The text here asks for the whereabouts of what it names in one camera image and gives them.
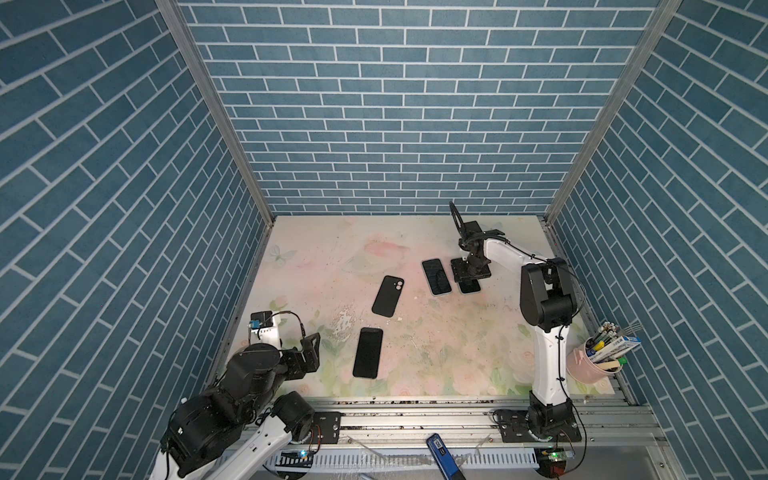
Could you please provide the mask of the blue phone black screen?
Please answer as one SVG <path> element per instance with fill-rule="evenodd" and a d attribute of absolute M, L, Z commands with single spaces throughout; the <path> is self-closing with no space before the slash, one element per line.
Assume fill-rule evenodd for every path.
<path fill-rule="evenodd" d="M 450 280 L 439 258 L 423 261 L 422 268 L 433 295 L 439 296 L 452 292 Z"/>

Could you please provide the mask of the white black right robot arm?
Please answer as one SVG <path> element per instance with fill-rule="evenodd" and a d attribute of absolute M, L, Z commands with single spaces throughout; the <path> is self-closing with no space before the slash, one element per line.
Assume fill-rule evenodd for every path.
<path fill-rule="evenodd" d="M 499 409 L 492 421 L 505 442 L 582 439 L 583 424 L 566 386 L 567 338 L 579 313 L 575 275 L 560 257 L 543 258 L 514 245 L 498 229 L 485 230 L 452 211 L 459 248 L 458 283 L 487 279 L 492 266 L 520 273 L 519 309 L 533 328 L 534 379 L 525 411 Z"/>

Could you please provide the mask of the purple phone black screen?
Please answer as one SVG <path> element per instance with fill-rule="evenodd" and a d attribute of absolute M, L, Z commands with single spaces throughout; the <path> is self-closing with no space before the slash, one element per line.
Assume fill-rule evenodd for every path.
<path fill-rule="evenodd" d="M 377 378 L 380 366 L 382 343 L 382 329 L 372 327 L 364 327 L 361 329 L 353 366 L 353 376 L 355 378 Z"/>

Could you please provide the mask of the aluminium corner post right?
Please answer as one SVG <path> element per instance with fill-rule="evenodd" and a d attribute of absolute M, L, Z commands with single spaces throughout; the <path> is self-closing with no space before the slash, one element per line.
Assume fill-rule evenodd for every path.
<path fill-rule="evenodd" d="M 610 125 L 616 118 L 632 87 L 639 78 L 643 67 L 649 60 L 663 33 L 678 11 L 681 0 L 662 0 L 651 14 L 638 44 L 629 55 L 626 65 L 615 82 L 605 105 L 598 113 L 595 123 L 586 135 L 584 143 L 556 192 L 553 202 L 544 215 L 544 224 L 553 227 L 564 209 L 566 201 L 574 190 L 578 180 L 585 172 L 597 147 L 604 139 Z"/>

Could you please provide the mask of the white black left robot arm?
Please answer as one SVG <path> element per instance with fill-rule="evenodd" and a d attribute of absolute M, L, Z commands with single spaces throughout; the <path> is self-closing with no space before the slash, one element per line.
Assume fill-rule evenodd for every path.
<path fill-rule="evenodd" d="M 235 354 L 221 379 L 171 414 L 151 479 L 249 479 L 279 451 L 306 442 L 298 458 L 319 451 L 315 410 L 297 392 L 277 396 L 287 380 L 320 366 L 318 333 L 301 347 L 256 343 Z"/>

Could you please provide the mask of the aluminium corner post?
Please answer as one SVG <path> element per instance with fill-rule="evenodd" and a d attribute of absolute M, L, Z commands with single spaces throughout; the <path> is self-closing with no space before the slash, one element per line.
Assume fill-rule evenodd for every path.
<path fill-rule="evenodd" d="M 246 184 L 257 210 L 264 218 L 266 228 L 271 229 L 274 224 L 274 215 L 258 185 L 254 171 L 194 41 L 179 3 L 171 0 L 157 0 L 156 5 L 188 67 L 195 85 L 201 93 L 202 99 L 210 111 L 235 166 Z"/>
<path fill-rule="evenodd" d="M 553 202 L 544 215 L 544 224 L 553 227 L 564 209 L 566 201 L 574 190 L 578 180 L 585 172 L 597 147 L 604 139 L 610 125 L 616 118 L 632 87 L 639 78 L 643 67 L 649 60 L 663 33 L 678 11 L 681 0 L 662 0 L 651 14 L 638 44 L 629 55 L 626 65 L 615 82 L 605 105 L 598 113 L 595 123 L 586 135 L 584 143 L 556 192 Z"/>

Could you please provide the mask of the pink cup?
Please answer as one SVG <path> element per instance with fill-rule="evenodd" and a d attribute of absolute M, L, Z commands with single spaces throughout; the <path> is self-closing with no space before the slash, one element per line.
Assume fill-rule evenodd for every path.
<path fill-rule="evenodd" d="M 642 340 L 627 335 L 617 324 L 605 322 L 581 346 L 566 358 L 567 373 L 583 384 L 596 384 L 619 373 L 627 364 L 627 355 L 642 345 Z"/>

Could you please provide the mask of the white phone black screen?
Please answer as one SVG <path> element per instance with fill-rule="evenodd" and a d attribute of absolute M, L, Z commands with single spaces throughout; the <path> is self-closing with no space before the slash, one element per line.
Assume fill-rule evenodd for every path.
<path fill-rule="evenodd" d="M 480 283 L 475 279 L 459 281 L 458 287 L 462 294 L 472 294 L 481 291 Z"/>

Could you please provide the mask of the aluminium corner post left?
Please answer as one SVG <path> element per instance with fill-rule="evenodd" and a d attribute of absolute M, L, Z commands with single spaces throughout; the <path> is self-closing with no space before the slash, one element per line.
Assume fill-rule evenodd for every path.
<path fill-rule="evenodd" d="M 257 210 L 264 218 L 266 228 L 271 229 L 274 224 L 274 215 L 258 185 L 254 171 L 194 41 L 179 3 L 171 0 L 157 0 L 156 5 L 188 67 L 195 85 L 201 93 L 202 99 L 210 111 L 235 166 L 246 184 Z"/>

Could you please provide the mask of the black phone case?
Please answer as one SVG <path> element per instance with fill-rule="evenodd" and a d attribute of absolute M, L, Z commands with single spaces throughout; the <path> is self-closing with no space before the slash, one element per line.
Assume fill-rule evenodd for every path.
<path fill-rule="evenodd" d="M 400 277 L 386 275 L 374 299 L 371 311 L 379 316 L 392 318 L 395 314 L 405 281 Z"/>

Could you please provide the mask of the blue handheld device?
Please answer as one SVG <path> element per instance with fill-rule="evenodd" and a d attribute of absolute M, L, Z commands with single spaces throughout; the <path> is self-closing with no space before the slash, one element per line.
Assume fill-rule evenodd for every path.
<path fill-rule="evenodd" d="M 465 480 L 464 474 L 439 434 L 429 436 L 426 445 L 445 480 Z"/>

